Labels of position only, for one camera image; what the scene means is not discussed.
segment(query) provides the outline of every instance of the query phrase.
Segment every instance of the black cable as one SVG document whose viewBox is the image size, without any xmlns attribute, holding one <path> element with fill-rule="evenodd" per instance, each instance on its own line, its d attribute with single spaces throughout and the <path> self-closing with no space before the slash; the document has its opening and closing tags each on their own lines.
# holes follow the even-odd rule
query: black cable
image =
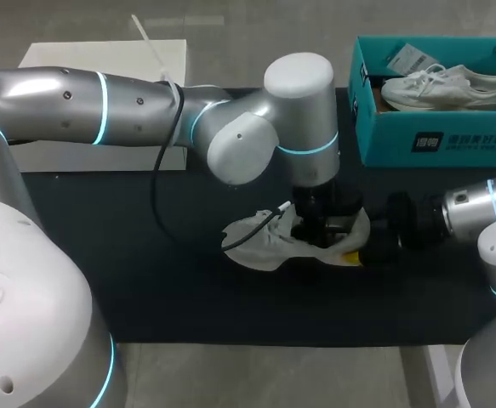
<svg viewBox="0 0 496 408">
<path fill-rule="evenodd" d="M 261 224 L 257 225 L 249 234 L 247 234 L 246 236 L 244 236 L 243 238 L 240 238 L 238 241 L 236 242 L 233 242 L 229 245 L 226 245 L 226 246 L 223 246 L 221 247 L 221 251 L 223 252 L 227 252 L 227 251 L 230 251 L 231 249 L 234 249 L 236 247 L 239 247 L 241 244 L 243 244 L 244 242 L 248 241 L 248 240 L 251 240 L 255 234 L 257 234 L 259 231 L 261 231 L 265 225 L 267 225 L 270 221 L 272 221 L 272 219 L 278 215 L 282 215 L 282 210 L 280 210 L 279 208 L 277 208 L 276 210 L 274 210 L 273 212 L 271 212 L 268 217 L 266 217 L 262 222 Z"/>
<path fill-rule="evenodd" d="M 36 140 L 8 140 L 8 145 L 17 146 L 17 145 L 26 145 L 27 143 L 35 142 Z"/>
<path fill-rule="evenodd" d="M 181 112 L 183 111 L 183 106 L 185 103 L 185 96 L 183 94 L 183 89 L 177 83 L 174 85 L 176 89 L 178 89 L 178 94 L 180 94 L 180 102 L 178 103 L 178 108 L 176 109 L 176 113 L 174 114 L 174 119 L 172 120 L 172 126 L 168 131 L 168 136 L 166 138 L 166 141 L 159 150 L 159 154 L 157 155 L 157 159 L 155 160 L 155 166 L 153 167 L 153 172 L 151 173 L 150 204 L 151 204 L 151 211 L 153 212 L 153 218 L 155 219 L 155 222 L 157 223 L 158 227 L 171 241 L 178 242 L 178 240 L 176 240 L 176 237 L 170 231 L 168 231 L 168 228 L 164 225 L 164 222 L 162 221 L 161 215 L 159 214 L 157 208 L 157 174 L 159 172 L 159 168 L 161 167 L 164 153 L 168 148 L 168 146 L 170 145 L 170 142 L 172 142 L 172 138 L 174 137 L 174 132 L 176 130 L 176 127 L 180 122 Z"/>
<path fill-rule="evenodd" d="M 151 204 L 151 212 L 153 213 L 153 218 L 155 219 L 155 222 L 157 223 L 158 227 L 161 229 L 161 231 L 173 242 L 176 243 L 181 243 L 178 242 L 174 234 L 172 234 L 168 228 L 164 225 L 164 222 L 162 221 L 161 215 L 159 214 L 158 208 L 157 208 L 157 175 L 159 172 L 159 168 L 161 167 L 162 163 L 162 158 L 164 157 L 164 153 L 168 146 L 170 145 L 170 142 L 172 142 L 172 138 L 174 137 L 174 132 L 175 129 L 177 128 L 180 118 L 181 118 L 181 112 L 183 111 L 183 107 L 185 104 L 185 96 L 183 93 L 183 89 L 181 89 L 180 85 L 174 84 L 175 87 L 178 89 L 178 94 L 180 94 L 180 102 L 178 103 L 178 108 L 176 109 L 176 112 L 174 114 L 174 119 L 172 120 L 172 125 L 170 127 L 170 130 L 168 131 L 168 135 L 166 138 L 166 141 L 164 142 L 164 145 L 159 151 L 159 154 L 157 155 L 157 159 L 155 160 L 155 166 L 153 167 L 153 172 L 151 173 L 151 185 L 150 185 L 150 204 Z M 223 246 L 221 248 L 222 252 L 225 251 L 230 251 L 233 248 L 239 247 L 241 244 L 244 242 L 250 240 L 257 234 L 259 231 L 261 231 L 265 225 L 267 225 L 274 217 L 278 215 L 282 215 L 283 212 L 285 211 L 285 208 L 280 206 L 279 208 L 275 209 L 272 211 L 268 217 L 266 217 L 263 222 L 261 222 L 259 225 L 257 225 L 253 231 L 251 231 L 249 234 L 241 238 L 240 240 L 233 242 L 227 246 Z"/>
</svg>

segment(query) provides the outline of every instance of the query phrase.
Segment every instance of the black table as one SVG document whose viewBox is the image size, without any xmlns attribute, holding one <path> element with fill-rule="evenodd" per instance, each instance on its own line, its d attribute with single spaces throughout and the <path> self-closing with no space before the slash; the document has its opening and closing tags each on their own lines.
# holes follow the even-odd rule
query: black table
<svg viewBox="0 0 496 408">
<path fill-rule="evenodd" d="M 340 177 L 362 190 L 369 207 L 397 190 L 420 198 L 496 176 L 496 169 L 483 168 L 364 168 L 344 89 L 337 89 L 337 99 Z M 219 246 L 228 223 L 284 202 L 290 189 L 279 159 L 239 188 L 221 184 L 196 163 L 189 167 L 194 170 L 158 178 L 159 207 L 185 241 L 181 246 L 153 222 L 149 173 L 24 174 L 49 236 L 87 276 L 119 342 L 464 343 L 496 315 L 475 246 L 448 242 L 410 252 L 395 269 L 291 259 L 276 273 L 201 253 Z"/>
</svg>

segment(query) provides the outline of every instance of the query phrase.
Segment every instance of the white sneaker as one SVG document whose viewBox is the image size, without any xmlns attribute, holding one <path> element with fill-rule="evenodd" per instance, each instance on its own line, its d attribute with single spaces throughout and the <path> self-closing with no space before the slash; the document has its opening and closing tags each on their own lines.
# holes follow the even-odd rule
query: white sneaker
<svg viewBox="0 0 496 408">
<path fill-rule="evenodd" d="M 239 240 L 251 232 L 271 212 L 258 211 L 253 217 L 229 224 L 222 246 Z M 362 248 L 370 235 L 370 220 L 364 210 L 357 215 L 350 234 L 329 248 L 320 248 L 291 236 L 291 229 L 298 221 L 295 205 L 290 206 L 280 217 L 273 218 L 253 238 L 240 246 L 225 252 L 237 264 L 250 269 L 276 270 L 290 258 L 317 258 L 325 264 L 335 266 L 356 266 L 345 257 L 347 253 Z"/>
<path fill-rule="evenodd" d="M 458 65 L 431 65 L 382 87 L 382 98 L 398 111 L 496 111 L 496 76 Z"/>
</svg>

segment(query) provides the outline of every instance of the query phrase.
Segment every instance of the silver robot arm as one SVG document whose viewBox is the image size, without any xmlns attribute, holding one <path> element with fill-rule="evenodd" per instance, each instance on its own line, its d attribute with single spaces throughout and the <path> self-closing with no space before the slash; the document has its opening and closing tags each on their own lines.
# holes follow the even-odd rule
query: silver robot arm
<svg viewBox="0 0 496 408">
<path fill-rule="evenodd" d="M 450 236 L 477 240 L 488 291 L 496 297 L 496 178 L 447 192 L 442 214 Z M 461 408 L 496 406 L 496 319 L 463 347 L 455 385 Z"/>
<path fill-rule="evenodd" d="M 42 231 L 8 140 L 164 145 L 175 112 L 161 83 L 66 68 L 0 71 L 0 408 L 120 408 L 126 398 L 116 345 L 87 281 Z M 243 99 L 186 88 L 174 144 L 229 184 L 258 177 L 278 149 L 320 227 L 334 211 L 336 116 L 329 62 L 294 54 Z M 329 202 L 313 212 L 319 200 Z"/>
<path fill-rule="evenodd" d="M 276 147 L 293 186 L 324 184 L 339 170 L 333 70 L 323 57 L 279 59 L 265 88 L 243 99 L 216 87 L 184 95 L 174 145 L 194 150 L 227 184 L 257 178 Z M 8 139 L 164 145 L 175 109 L 162 83 L 58 67 L 0 71 L 0 130 Z"/>
</svg>

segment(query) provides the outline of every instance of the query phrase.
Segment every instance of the teal shoe box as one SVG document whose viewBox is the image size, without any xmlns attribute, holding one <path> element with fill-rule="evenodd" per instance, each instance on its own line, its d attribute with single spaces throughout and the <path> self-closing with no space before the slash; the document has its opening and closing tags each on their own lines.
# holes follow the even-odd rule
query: teal shoe box
<svg viewBox="0 0 496 408">
<path fill-rule="evenodd" d="M 362 162 L 368 167 L 496 167 L 496 111 L 385 111 L 379 88 L 405 44 L 447 68 L 496 75 L 496 38 L 359 37 L 348 96 Z"/>
</svg>

